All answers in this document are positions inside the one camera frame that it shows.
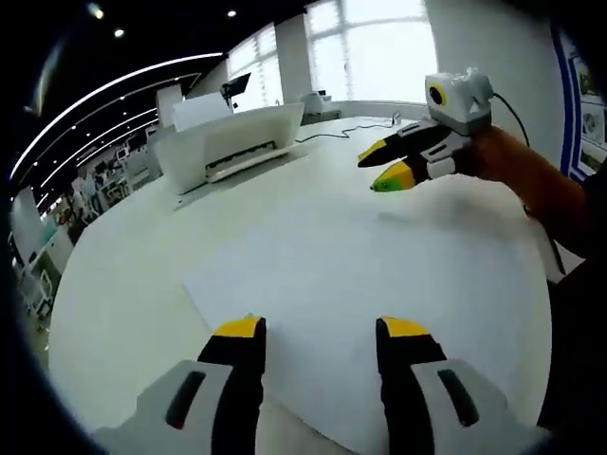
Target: curved light strip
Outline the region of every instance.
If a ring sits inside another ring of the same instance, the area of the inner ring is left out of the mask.
[[[122,136],[118,136],[115,139],[110,140],[107,144],[105,144],[103,147],[100,147],[99,149],[97,149],[95,152],[93,152],[91,155],[87,156],[85,159],[83,159],[80,163],[78,163],[78,167],[81,167],[82,164],[84,164],[85,161],[87,161],[89,158],[92,158],[93,156],[97,155],[101,150],[103,150],[105,147],[109,147],[110,145],[112,145],[114,142],[116,142],[119,139],[122,139],[125,136],[129,136],[132,135],[136,130],[140,130],[141,128],[143,128],[144,126],[148,126],[150,123],[154,123],[155,121],[158,121],[157,118],[148,121],[147,123],[143,123],[142,125],[139,125],[137,128],[133,128],[131,131],[127,131],[126,133],[124,133]]]
[[[63,163],[61,163],[59,166],[57,166],[57,169],[55,169],[55,171],[53,171],[48,178],[42,182],[42,185],[40,186],[40,188],[42,188],[44,185],[46,185],[46,182],[48,180],[50,180],[52,178],[52,176],[57,173],[63,166],[65,166],[69,161],[71,161],[75,156],[79,155],[84,149],[86,149],[89,145],[91,145],[93,142],[96,142],[97,140],[101,139],[102,137],[104,137],[105,135],[107,135],[108,133],[111,133],[112,131],[114,131],[115,129],[119,128],[120,126],[122,126],[125,123],[128,123],[131,120],[134,120],[135,118],[139,118],[141,116],[145,116],[146,114],[151,113],[152,111],[155,111],[156,108],[153,107],[152,109],[150,109],[149,111],[145,111],[142,112],[141,114],[137,114],[134,117],[129,118],[128,120],[125,120],[123,123],[119,123],[116,126],[113,126],[112,128],[110,128],[109,130],[107,130],[105,133],[101,133],[100,135],[98,135],[97,137],[95,137],[93,140],[89,140],[88,142],[86,142],[80,149],[78,149],[76,152],[74,152],[66,161],[64,161]]]
[[[130,78],[133,78],[133,77],[135,77],[135,76],[137,76],[139,74],[146,73],[146,72],[151,71],[153,69],[161,68],[162,66],[167,66],[169,64],[181,64],[183,62],[188,62],[190,60],[208,59],[209,57],[221,57],[222,55],[223,55],[222,52],[213,52],[211,54],[192,55],[190,57],[182,57],[181,59],[174,59],[174,60],[170,60],[168,62],[163,62],[161,64],[153,64],[151,66],[146,66],[145,68],[138,69],[137,71],[133,71],[132,73],[125,74],[124,76],[120,76],[119,78],[114,79],[111,82],[108,82],[106,85],[102,85],[101,87],[93,90],[91,93],[89,93],[88,95],[80,98],[75,103],[73,103],[71,106],[69,106],[67,109],[65,109],[59,116],[57,116],[56,118],[54,118],[47,126],[45,126],[45,128],[43,128],[43,130],[40,133],[38,133],[38,136],[36,136],[34,138],[34,140],[31,141],[31,143],[28,145],[28,147],[26,148],[26,150],[21,154],[21,156],[19,156],[19,159],[17,160],[17,163],[15,164],[14,168],[12,168],[12,171],[10,172],[10,179],[12,180],[13,176],[17,172],[17,169],[19,169],[19,166],[21,166],[21,163],[23,162],[23,160],[26,159],[26,156],[28,156],[29,152],[31,152],[31,149],[33,149],[34,146],[38,143],[38,141],[40,141],[40,139],[42,138],[42,136],[44,136],[46,133],[48,133],[48,131],[53,126],[55,126],[57,123],[59,123],[59,121],[61,121],[62,118],[64,118],[65,116],[67,116],[67,114],[69,114],[74,109],[76,109],[78,106],[80,106],[84,102],[87,102],[88,100],[90,100],[95,95],[97,95],[100,92],[102,92],[103,90],[105,90],[107,88],[110,88],[111,86],[114,86],[117,83],[120,83],[122,81],[126,81],[127,79],[130,79]]]
[[[121,122],[121,123],[119,123],[118,125],[113,126],[113,127],[112,127],[112,128],[110,128],[109,130],[107,130],[105,133],[101,133],[100,135],[98,135],[97,137],[95,137],[93,140],[89,140],[88,142],[86,142],[86,145],[84,145],[83,147],[81,147],[80,149],[78,149],[78,152],[76,152],[76,153],[75,153],[75,155],[76,155],[76,154],[78,154],[78,153],[79,153],[80,151],[82,151],[83,149],[85,149],[86,147],[88,147],[89,145],[91,145],[93,142],[97,141],[98,139],[101,139],[102,137],[104,137],[104,136],[105,136],[105,135],[107,135],[108,133],[113,132],[115,129],[119,128],[120,126],[125,125],[126,123],[128,123],[128,122],[129,122],[129,121],[131,121],[131,120],[134,120],[134,119],[139,118],[139,117],[141,117],[141,116],[145,116],[146,114],[150,114],[151,112],[154,112],[155,110],[156,110],[156,108],[155,108],[155,107],[153,107],[152,109],[148,109],[147,111],[142,112],[141,114],[137,114],[136,116],[133,116],[133,117],[129,118],[128,120],[122,121],[122,122]],[[80,160],[80,159],[86,159],[86,156],[85,156],[85,157],[81,157],[81,156],[79,156],[79,157],[78,157],[78,158],[76,158],[76,159],[77,159],[77,160]]]
[[[48,193],[45,194],[45,196],[40,200],[40,202],[38,202],[38,204],[36,204],[36,209],[38,209],[40,207],[40,205],[45,202],[45,199],[48,198]]]
[[[183,76],[179,76],[179,79],[183,79],[183,78],[190,78],[191,76],[200,76],[202,73],[189,73],[189,74],[185,74]],[[149,88],[152,87],[156,87],[157,85],[162,85],[165,82],[169,82],[169,81],[173,81],[175,78],[170,78],[170,79],[165,79],[164,81],[160,81],[160,82],[154,82],[151,83],[150,85],[146,85],[145,87],[141,87],[138,88],[137,90],[133,90],[132,92],[126,93],[124,95],[122,95],[122,97],[130,97],[131,95],[135,95],[138,92],[142,92],[143,90],[147,90]],[[110,102],[107,102],[106,104],[104,104],[102,107],[98,107],[97,109],[95,109],[93,112],[85,115],[84,117],[82,117],[80,120],[78,120],[78,124],[82,123],[83,121],[85,121],[87,118],[94,116],[95,114],[97,114],[101,109],[105,109],[107,106],[109,106],[110,104],[113,104],[115,102],[117,102],[118,100],[120,100],[120,98],[122,97],[118,97],[115,100],[111,100]],[[44,156],[44,154],[46,152],[48,152],[48,150],[55,145],[55,143],[61,139],[63,136],[65,136],[67,133],[70,133],[72,131],[71,126],[69,128],[67,128],[65,131],[63,131],[55,140],[53,140],[50,145],[46,146],[46,148],[44,150],[42,150],[42,152],[38,155],[38,159],[40,159],[41,156]],[[28,176],[29,171],[31,171],[31,166],[28,167],[28,170],[21,176],[21,178],[19,179],[19,182],[23,182],[26,177]]]

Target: white sheet of paper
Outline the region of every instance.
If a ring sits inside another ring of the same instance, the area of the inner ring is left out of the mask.
[[[461,177],[413,191],[370,204],[311,189],[184,280],[213,330],[264,316],[267,393],[357,453],[387,444],[380,316],[422,324],[448,357],[495,382],[524,420],[537,419],[543,402],[550,310],[516,197]]]
[[[232,111],[219,92],[184,100],[173,106],[173,124],[178,132],[231,115]]]

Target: person's arm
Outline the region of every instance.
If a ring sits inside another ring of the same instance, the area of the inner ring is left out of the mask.
[[[542,156],[505,131],[491,127],[457,158],[461,172],[510,187],[548,235],[587,257],[591,220],[586,192]]]

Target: poster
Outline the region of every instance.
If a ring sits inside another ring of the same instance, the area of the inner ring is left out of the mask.
[[[599,104],[581,103],[581,137],[605,143],[605,109]]]
[[[554,25],[551,31],[565,111],[561,172],[582,182],[595,174],[607,157],[607,110],[575,47]]]

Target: white table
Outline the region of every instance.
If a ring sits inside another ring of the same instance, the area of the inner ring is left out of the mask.
[[[339,134],[344,128],[373,123],[378,120],[344,118],[302,127],[298,137]],[[373,128],[356,130],[351,139],[312,139],[302,145],[308,156],[177,211],[163,177],[88,227],[64,273],[49,336],[51,380],[84,428],[120,424],[135,411],[145,387],[177,361],[197,358],[210,331],[181,285],[184,270],[262,220],[279,201],[305,191],[302,182],[339,181],[342,162],[335,154],[347,150],[355,156],[388,134]],[[378,173],[366,172],[369,177]],[[530,262],[542,290],[545,275],[539,254],[531,255]],[[539,338],[549,340],[547,294],[539,303],[538,320],[543,330]],[[541,391],[535,408],[543,400],[549,370],[549,341],[547,350],[545,343],[541,346],[534,353],[538,361],[529,366],[537,378],[535,390]],[[262,406],[257,450],[347,453],[268,399]]]

